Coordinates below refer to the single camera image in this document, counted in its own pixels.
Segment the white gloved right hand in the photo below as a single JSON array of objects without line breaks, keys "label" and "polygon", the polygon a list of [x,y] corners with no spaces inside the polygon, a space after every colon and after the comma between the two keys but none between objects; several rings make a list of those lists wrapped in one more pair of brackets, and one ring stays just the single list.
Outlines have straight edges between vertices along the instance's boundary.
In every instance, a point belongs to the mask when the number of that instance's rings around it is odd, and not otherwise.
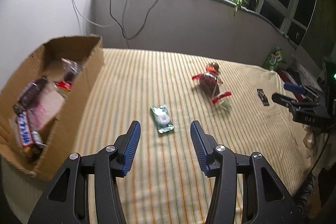
[{"label": "white gloved right hand", "polygon": [[322,151],[325,144],[327,133],[322,132],[320,128],[303,125],[306,135],[303,143],[306,147],[305,157],[310,160],[315,160]]}]

